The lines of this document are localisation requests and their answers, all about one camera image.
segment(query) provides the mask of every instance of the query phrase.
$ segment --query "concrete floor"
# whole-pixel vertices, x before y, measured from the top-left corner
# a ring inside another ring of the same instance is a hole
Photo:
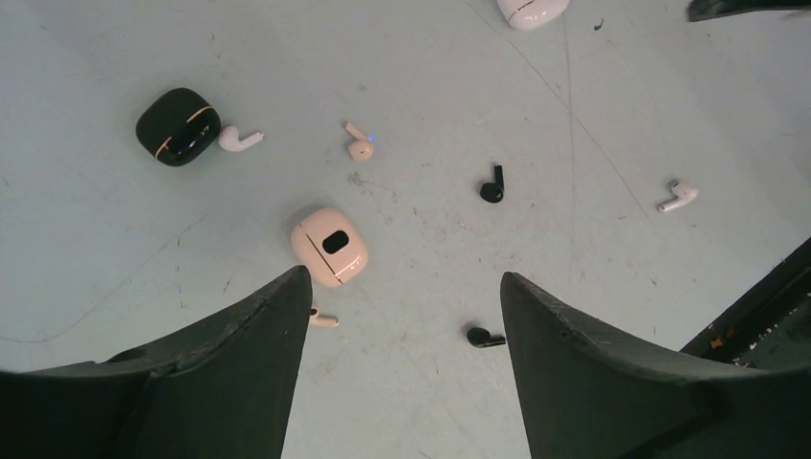
[[[3,2],[0,367],[208,316],[330,205],[371,261],[315,287],[341,326],[308,335],[285,457],[528,457],[508,350],[459,333],[501,330],[503,272],[679,348],[811,232],[811,19],[686,5],[574,0],[518,33],[494,0]],[[267,140],[157,163],[135,122],[177,86]],[[659,214],[674,177],[701,194]]]

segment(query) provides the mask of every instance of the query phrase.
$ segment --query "earbud stem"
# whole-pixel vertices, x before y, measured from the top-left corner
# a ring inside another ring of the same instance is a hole
[[[676,198],[671,201],[667,201],[666,203],[660,204],[659,211],[663,213],[670,212],[671,210],[685,206],[688,202],[689,201],[687,199]]]
[[[346,132],[348,132],[349,135],[354,137],[355,140],[357,140],[357,141],[368,141],[369,140],[369,138],[366,137],[366,135],[363,134],[363,132],[361,132],[361,130],[358,129],[357,127],[355,127],[355,125],[352,124],[351,122],[347,122],[343,126],[343,128],[346,129]]]
[[[479,349],[484,349],[485,347],[494,347],[500,346],[502,344],[507,344],[507,339],[504,337],[492,337],[490,340],[475,344],[474,346]]]
[[[502,190],[504,189],[504,171],[500,164],[496,164],[493,168],[493,175],[495,175],[495,184]]]
[[[240,141],[242,147],[245,149],[251,148],[252,146],[256,145],[257,143],[262,142],[262,139],[265,138],[265,135],[261,132],[254,132],[250,134],[247,138]]]
[[[337,317],[310,317],[310,325],[316,325],[317,327],[330,327],[335,328],[338,326],[338,318]]]

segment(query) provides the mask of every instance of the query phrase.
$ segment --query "earbud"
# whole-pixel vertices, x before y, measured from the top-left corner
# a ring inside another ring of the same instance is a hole
[[[493,175],[495,175],[495,183],[482,185],[479,196],[488,203],[497,204],[504,199],[504,173],[500,165],[495,165]]]
[[[676,195],[676,198],[666,203],[659,205],[660,212],[670,212],[675,208],[680,208],[689,204],[696,196],[698,196],[698,189],[695,186],[690,186],[684,182],[674,181],[670,183],[670,190]]]
[[[310,325],[318,327],[337,327],[337,317],[325,317],[321,315],[321,310],[315,306],[310,308]]]
[[[479,349],[484,347],[500,346],[507,344],[507,339],[504,337],[493,337],[490,332],[481,327],[473,327],[468,330],[468,342],[473,347]]]
[[[217,138],[217,143],[219,143],[224,150],[237,152],[251,148],[252,146],[261,142],[264,138],[265,135],[261,132],[254,132],[240,141],[239,129],[233,126],[228,126],[223,129],[223,132],[220,133],[220,137]]]
[[[343,128],[355,138],[355,141],[349,145],[349,155],[352,156],[353,160],[366,161],[375,154],[375,145],[372,144],[371,139],[355,127],[354,124],[347,122]]]

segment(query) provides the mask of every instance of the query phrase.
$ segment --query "white earbud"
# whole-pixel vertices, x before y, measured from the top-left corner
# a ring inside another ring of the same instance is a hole
[[[670,190],[676,195],[676,198],[660,204],[660,212],[670,212],[675,208],[686,206],[693,199],[695,199],[696,196],[698,196],[698,189],[695,186],[685,184],[684,182],[671,182]]]
[[[366,137],[354,124],[347,122],[343,128],[355,138],[355,141],[349,145],[349,154],[353,160],[366,161],[375,154],[375,146],[372,144],[371,139]]]
[[[312,306],[310,308],[310,325],[335,328],[338,326],[338,318],[322,316],[321,310],[315,306]]]
[[[251,148],[252,146],[261,142],[264,138],[265,135],[261,132],[254,132],[240,141],[239,129],[233,126],[228,126],[223,129],[223,132],[220,133],[220,137],[217,138],[217,143],[219,143],[224,150],[236,152]]]

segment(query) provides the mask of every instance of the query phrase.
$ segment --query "floor scratch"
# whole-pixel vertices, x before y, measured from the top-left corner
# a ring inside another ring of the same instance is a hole
[[[59,159],[58,157],[56,157],[56,160],[57,160],[57,161],[59,161],[59,162],[60,162],[62,165],[64,165],[66,169],[68,169],[68,170],[70,170],[71,172],[73,172],[74,174],[76,174],[76,175],[79,177],[79,179],[81,179],[81,180],[82,180],[84,183],[86,183],[86,184],[87,184],[87,185],[89,185],[89,186],[90,186],[92,189],[94,189],[94,190],[96,191],[96,193],[98,193],[98,194],[99,194],[99,196],[101,196],[101,197],[102,197],[102,198],[104,198],[104,199],[106,199],[106,198],[107,198],[107,194],[108,194],[108,193],[107,193],[106,191],[104,191],[104,189],[103,189],[103,188],[101,188],[101,186],[99,186],[99,184],[97,184],[96,182],[94,182],[94,181],[92,181],[92,180],[88,179],[88,178],[87,178],[87,177],[86,177],[84,174],[82,174],[80,171],[78,171],[78,170],[74,169],[74,168],[73,168],[73,167],[72,167],[70,164],[68,164],[68,162],[66,162],[66,161],[64,161],[64,160],[62,160],[62,159]]]
[[[226,294],[226,292],[228,291],[228,287],[229,287],[229,285],[230,285],[230,280],[231,280],[231,279],[233,279],[233,273],[231,273],[231,274],[230,274],[230,276],[229,276],[229,280],[228,280],[228,282],[226,282],[226,286],[225,286],[225,287],[223,287],[223,295],[225,295],[225,294]]]
[[[187,232],[191,231],[191,229],[192,229],[192,228],[194,228],[194,227],[196,227],[197,225],[199,225],[199,224],[200,224],[200,222],[202,222],[203,220],[206,220],[206,217],[208,217],[208,214],[203,215],[203,216],[202,216],[202,217],[200,217],[200,218],[199,218],[199,219],[198,219],[196,222],[194,222],[194,223],[192,223],[191,225],[187,226],[187,227],[186,227],[186,229],[184,229],[184,230],[180,231],[180,234],[178,234],[178,235],[176,236],[176,237],[178,238],[178,247],[180,247],[180,238],[181,238],[181,237],[183,237],[183,235],[184,235],[184,234],[186,234]]]
[[[442,404],[442,407],[445,409],[445,412],[448,414],[448,416],[450,416],[450,419],[456,425],[456,429],[459,431],[459,433],[463,437],[465,437],[465,439],[468,440],[468,442],[471,444],[472,447],[476,448],[478,450],[478,452],[481,453],[482,457],[484,457],[485,456],[484,448],[482,448],[482,446],[479,444],[479,442],[476,441],[476,437],[473,436],[473,434],[469,430],[467,430],[462,425],[462,423],[459,422],[459,420],[456,418],[456,416],[453,415],[453,412],[450,411],[450,409],[448,408],[448,406],[446,404]]]
[[[490,25],[490,23],[489,23],[489,22],[487,22],[487,20],[484,18],[484,16],[482,16],[481,14],[479,14],[479,11],[476,11],[476,10],[475,10],[475,9],[474,9],[474,8],[473,8],[473,7],[472,7],[472,6],[471,6],[471,5],[468,3],[468,2],[465,2],[465,5],[467,5],[467,6],[468,6],[468,8],[470,8],[470,9],[471,9],[471,11],[475,12],[475,13],[476,13],[476,15],[477,15],[477,16],[479,16],[479,19],[481,19],[483,23],[487,24],[487,27],[489,27],[489,28],[490,28],[490,30],[492,30],[492,31],[493,31],[493,32],[495,32],[495,33],[501,34],[501,33],[499,33],[499,32],[498,32],[496,29],[494,29],[494,28],[493,28],[493,26],[491,26],[491,25]]]
[[[563,19],[564,19],[564,20],[563,20],[563,31],[564,31],[564,32],[566,32],[566,22],[565,22],[565,16],[566,16],[566,15],[565,15],[565,14],[563,14],[562,16],[563,16]],[[571,118],[572,118],[572,119],[573,119],[573,120],[574,120],[574,121],[575,121],[575,122],[578,124],[578,126],[580,126],[580,127],[582,128],[583,132],[585,132],[585,133],[586,133],[586,135],[588,136],[588,138],[589,138],[589,139],[591,139],[591,142],[593,142],[593,143],[594,143],[594,144],[597,146],[597,149],[598,149],[598,150],[600,150],[600,153],[602,153],[602,154],[603,154],[603,156],[605,157],[605,159],[606,159],[606,160],[608,160],[608,163],[609,163],[609,164],[611,164],[611,168],[613,168],[613,169],[614,169],[614,172],[616,172],[616,173],[617,173],[617,175],[620,177],[620,180],[622,180],[622,181],[623,181],[623,185],[625,185],[625,189],[626,189],[626,190],[628,191],[628,193],[631,195],[631,198],[634,200],[634,203],[636,203],[636,206],[639,208],[639,210],[640,210],[640,211],[642,212],[642,214],[645,216],[645,218],[647,219],[647,221],[648,221],[648,222],[649,222],[651,225],[653,225],[653,222],[650,220],[650,217],[648,217],[648,216],[647,216],[647,212],[645,212],[645,208],[644,208],[644,207],[642,206],[642,204],[639,202],[639,200],[637,199],[637,197],[636,197],[636,195],[633,193],[633,191],[631,191],[631,187],[628,185],[628,182],[625,180],[625,177],[623,177],[623,174],[621,174],[621,173],[620,173],[620,170],[617,168],[617,166],[614,164],[614,162],[613,162],[613,161],[611,161],[611,158],[608,156],[608,154],[607,154],[607,153],[605,153],[605,150],[603,149],[603,146],[602,146],[602,145],[600,145],[600,144],[597,142],[597,139],[595,139],[595,138],[594,138],[594,136],[593,136],[593,135],[591,135],[591,132],[590,132],[590,131],[589,131],[589,130],[588,130],[586,127],[585,127],[585,125],[582,123],[581,119],[580,119],[580,118],[578,118],[578,115],[577,115],[577,114],[575,113],[575,111],[572,109],[571,104],[566,103],[566,102],[565,102],[565,101],[564,101],[564,100],[563,100],[563,99],[560,97],[560,95],[559,95],[559,94],[558,94],[558,93],[557,93],[557,92],[556,92],[556,91],[555,91],[555,90],[552,88],[552,86],[549,84],[549,82],[546,80],[546,78],[544,78],[544,77],[543,77],[543,75],[542,75],[542,74],[541,74],[541,73],[538,71],[538,69],[536,68],[536,66],[535,66],[535,65],[533,65],[533,64],[532,64],[532,62],[530,62],[530,60],[529,60],[529,59],[527,59],[527,56],[526,56],[526,55],[524,55],[524,53],[522,53],[522,52],[519,50],[519,48],[518,48],[518,47],[515,45],[515,43],[513,43],[513,42],[512,42],[511,40],[509,40],[509,39],[508,39],[507,41],[510,43],[510,45],[512,45],[512,46],[513,46],[513,49],[515,49],[515,51],[516,51],[516,52],[517,52],[519,55],[521,55],[521,57],[523,57],[524,61],[526,61],[526,63],[527,63],[527,64],[528,64],[530,67],[532,67],[532,69],[535,71],[536,75],[537,75],[537,76],[538,76],[538,77],[541,79],[541,81],[543,81],[543,84],[545,84],[545,85],[546,85],[546,87],[547,87],[547,88],[549,88],[549,90],[550,90],[550,91],[552,91],[552,94],[555,96],[555,98],[556,98],[556,99],[557,99],[557,100],[558,100],[558,101],[559,101],[561,104],[563,104],[563,106],[564,106],[564,107],[566,107],[566,110],[568,110],[568,111],[569,111],[569,116],[570,116],[570,117],[571,117]],[[567,61],[567,63],[569,63],[570,61],[569,61],[569,59],[568,59],[568,45],[566,45],[566,46],[565,46],[565,48],[566,48],[566,52],[567,52],[567,59],[566,59],[566,61]],[[570,78],[570,80],[569,80],[569,88],[568,88],[568,89],[569,89],[569,92],[571,93],[571,90],[572,90],[572,89],[571,89],[571,88],[572,88],[572,82],[571,82],[571,72],[567,72],[567,74],[568,74],[568,76],[569,76],[569,78]]]
[[[397,204],[397,201],[398,201],[397,193],[394,192],[394,190],[389,188],[388,186],[376,184],[374,182],[370,182],[368,180],[365,180],[363,177],[361,177],[361,174],[359,174],[357,171],[352,172],[351,174],[349,174],[349,179],[348,180],[349,180],[350,184],[355,184],[361,190],[368,191],[369,194],[372,195],[372,197],[374,197],[374,193],[372,193],[371,190],[368,189],[368,186],[376,186],[378,188],[384,189],[384,190],[388,191],[389,193],[391,193],[391,202],[393,204]]]
[[[563,15],[563,49],[566,52],[566,86],[568,107],[572,106],[572,61],[569,58],[569,32],[566,28],[566,14]],[[569,237],[569,295],[572,294],[572,273],[575,269],[575,232],[578,224],[578,173],[577,153],[575,152],[575,114],[569,108],[569,155],[572,159],[572,225]]]
[[[144,261],[144,262],[143,262],[143,263],[142,263],[142,264],[141,264],[141,265],[140,265],[138,268],[136,268],[136,269],[135,269],[135,270],[134,270],[132,273],[130,273],[130,275],[128,275],[127,277],[125,277],[125,278],[124,278],[124,280],[122,280],[121,282],[119,282],[119,285],[117,285],[117,286],[116,286],[116,288],[114,288],[114,289],[112,290],[112,292],[110,292],[109,294],[105,295],[105,296],[104,296],[104,298],[102,298],[102,299],[101,299],[101,301],[99,301],[98,303],[96,303],[96,304],[95,304],[95,305],[94,305],[92,308],[90,308],[90,310],[89,310],[89,311],[87,311],[87,312],[86,312],[86,313],[84,313],[84,314],[83,314],[81,317],[79,317],[77,321],[75,321],[75,322],[74,322],[74,323],[72,323],[72,324],[71,324],[71,325],[70,325],[68,328],[66,328],[66,329],[62,330],[61,332],[57,333],[56,335],[53,335],[52,337],[49,337],[49,338],[44,338],[44,339],[14,339],[14,338],[6,338],[6,337],[0,337],[0,339],[5,340],[5,341],[12,341],[12,342],[47,342],[47,341],[51,341],[51,340],[53,340],[53,339],[57,339],[57,338],[61,337],[62,335],[64,335],[64,334],[66,334],[66,333],[70,332],[71,330],[73,330],[73,329],[74,329],[74,327],[76,327],[77,325],[79,325],[79,323],[80,323],[80,322],[82,322],[82,321],[83,321],[85,318],[87,318],[87,317],[88,317],[88,316],[90,316],[92,313],[94,313],[94,312],[95,312],[95,310],[97,310],[99,307],[101,307],[101,305],[103,305],[104,303],[106,303],[108,299],[110,299],[110,298],[111,298],[113,295],[115,295],[115,294],[116,294],[116,292],[117,292],[117,291],[119,291],[119,290],[121,289],[121,287],[123,287],[123,286],[124,286],[124,284],[126,284],[127,282],[129,282],[129,281],[130,281],[130,279],[132,279],[132,278],[133,278],[133,277],[134,277],[134,276],[135,276],[135,275],[136,275],[138,272],[140,272],[140,271],[143,269],[143,267],[144,267],[144,266],[148,265],[148,264],[149,264],[149,262],[150,262],[150,261],[152,261],[152,259],[154,259],[156,256],[158,256],[158,254],[159,254],[159,253],[161,253],[162,251],[166,250],[166,248],[167,248],[167,247],[169,247],[169,244],[170,244],[170,243],[171,243],[171,240],[169,240],[169,242],[166,242],[166,243],[165,243],[165,244],[164,244],[162,247],[160,247],[160,248],[159,248],[159,249],[158,249],[158,250],[157,250],[155,253],[152,253],[152,254],[149,256],[149,258],[147,258],[147,259],[146,259],[146,261]]]

